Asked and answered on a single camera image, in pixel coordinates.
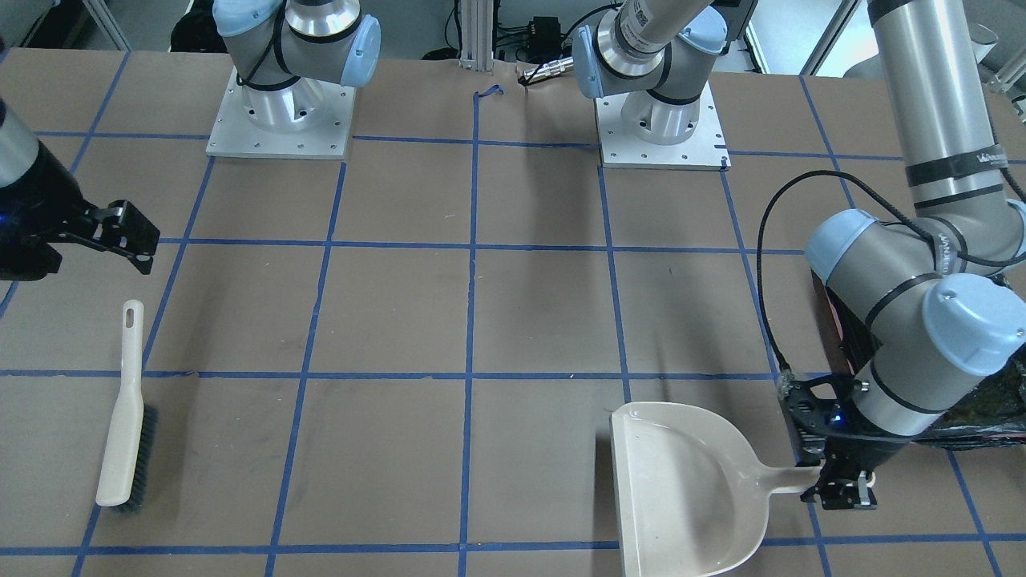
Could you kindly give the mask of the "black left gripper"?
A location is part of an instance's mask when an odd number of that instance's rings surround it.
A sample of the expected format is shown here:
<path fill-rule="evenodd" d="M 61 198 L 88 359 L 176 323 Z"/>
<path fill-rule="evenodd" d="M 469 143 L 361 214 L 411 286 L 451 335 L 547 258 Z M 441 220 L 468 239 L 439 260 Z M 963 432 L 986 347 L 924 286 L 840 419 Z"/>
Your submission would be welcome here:
<path fill-rule="evenodd" d="M 911 443 L 871 423 L 854 403 L 862 382 L 845 373 L 782 375 L 782 409 L 790 419 L 798 466 L 823 467 L 802 501 L 825 510 L 876 509 L 875 468 Z"/>

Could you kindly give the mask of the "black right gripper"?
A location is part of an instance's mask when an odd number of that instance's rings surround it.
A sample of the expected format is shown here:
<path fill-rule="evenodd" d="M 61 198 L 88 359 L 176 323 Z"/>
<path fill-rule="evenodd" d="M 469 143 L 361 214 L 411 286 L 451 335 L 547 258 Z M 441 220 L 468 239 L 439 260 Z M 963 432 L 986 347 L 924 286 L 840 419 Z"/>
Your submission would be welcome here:
<path fill-rule="evenodd" d="M 47 147 L 2 149 L 1 277 L 39 280 L 60 270 L 52 244 L 113 252 L 151 273 L 160 230 L 128 200 L 98 208 Z"/>

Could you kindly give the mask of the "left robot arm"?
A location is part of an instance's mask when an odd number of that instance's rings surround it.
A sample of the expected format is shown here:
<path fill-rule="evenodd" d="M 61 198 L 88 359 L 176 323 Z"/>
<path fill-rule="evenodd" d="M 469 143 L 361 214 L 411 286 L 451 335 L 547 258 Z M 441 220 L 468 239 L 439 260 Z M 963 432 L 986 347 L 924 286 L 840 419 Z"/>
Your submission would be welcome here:
<path fill-rule="evenodd" d="M 656 113 L 693 116 L 700 80 L 725 44 L 712 1 L 624 1 L 597 30 L 574 33 L 580 91 L 639 97 Z M 1024 262 L 1024 201 L 1004 190 L 1008 158 L 992 130 L 961 1 L 867 1 L 882 59 L 914 216 L 862 180 L 808 171 L 774 193 L 756 241 L 758 311 L 782 377 L 782 401 L 831 383 L 825 415 L 793 430 L 824 439 L 818 480 L 800 499 L 824 509 L 873 509 L 875 469 L 998 373 L 1024 343 L 1024 302 L 991 279 Z M 810 269 L 879 347 L 854 376 L 794 380 L 770 328 L 762 286 L 765 226 L 803 180 L 849 180 L 894 218 L 835 213 L 811 234 Z"/>

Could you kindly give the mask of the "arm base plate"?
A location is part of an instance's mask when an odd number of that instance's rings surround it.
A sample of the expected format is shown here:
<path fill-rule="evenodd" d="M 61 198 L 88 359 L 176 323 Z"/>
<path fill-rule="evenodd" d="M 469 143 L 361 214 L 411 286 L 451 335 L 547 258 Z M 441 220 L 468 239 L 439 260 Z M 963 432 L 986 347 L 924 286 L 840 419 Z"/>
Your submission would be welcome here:
<path fill-rule="evenodd" d="M 675 106 L 646 91 L 595 99 L 602 164 L 609 168 L 725 171 L 728 146 L 708 82 Z"/>
<path fill-rule="evenodd" d="M 344 160 L 347 156 L 354 87 L 301 78 L 279 91 L 242 87 L 236 72 L 210 131 L 213 157 Z"/>

